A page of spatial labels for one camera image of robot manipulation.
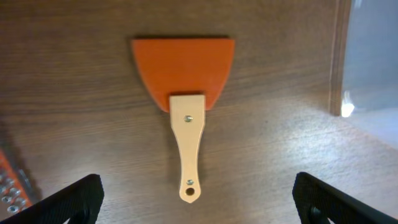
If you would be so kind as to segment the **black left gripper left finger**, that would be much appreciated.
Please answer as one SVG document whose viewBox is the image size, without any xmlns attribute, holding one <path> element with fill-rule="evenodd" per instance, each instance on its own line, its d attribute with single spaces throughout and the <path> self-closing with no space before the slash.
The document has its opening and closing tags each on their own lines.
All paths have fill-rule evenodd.
<svg viewBox="0 0 398 224">
<path fill-rule="evenodd" d="M 90 174 L 1 224 L 95 224 L 103 199 L 100 175 Z"/>
</svg>

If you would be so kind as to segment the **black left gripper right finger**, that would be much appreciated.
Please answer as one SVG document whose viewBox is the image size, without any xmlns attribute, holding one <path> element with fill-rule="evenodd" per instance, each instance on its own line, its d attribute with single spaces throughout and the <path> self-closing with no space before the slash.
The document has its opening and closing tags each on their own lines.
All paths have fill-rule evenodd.
<svg viewBox="0 0 398 224">
<path fill-rule="evenodd" d="M 296 175 L 292 195 L 304 224 L 397 224 L 397 219 L 306 173 Z"/>
</svg>

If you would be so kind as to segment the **orange bit holder strip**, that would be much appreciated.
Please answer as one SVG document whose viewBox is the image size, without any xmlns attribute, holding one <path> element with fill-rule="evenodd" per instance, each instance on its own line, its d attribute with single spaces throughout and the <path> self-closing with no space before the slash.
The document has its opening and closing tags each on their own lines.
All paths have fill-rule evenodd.
<svg viewBox="0 0 398 224">
<path fill-rule="evenodd" d="M 6 150 L 1 149 L 1 219 L 11 217 L 33 204 L 22 171 Z"/>
</svg>

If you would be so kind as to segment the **orange scraper with wooden handle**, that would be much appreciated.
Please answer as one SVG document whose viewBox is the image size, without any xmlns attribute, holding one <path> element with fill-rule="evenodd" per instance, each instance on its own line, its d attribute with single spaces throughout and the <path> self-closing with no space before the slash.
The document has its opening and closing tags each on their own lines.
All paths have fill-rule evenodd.
<svg viewBox="0 0 398 224">
<path fill-rule="evenodd" d="M 235 41 L 228 37 L 134 39 L 131 47 L 146 90 L 170 116 L 180 156 L 179 197 L 193 203 L 201 195 L 198 155 L 206 112 L 229 78 Z"/>
</svg>

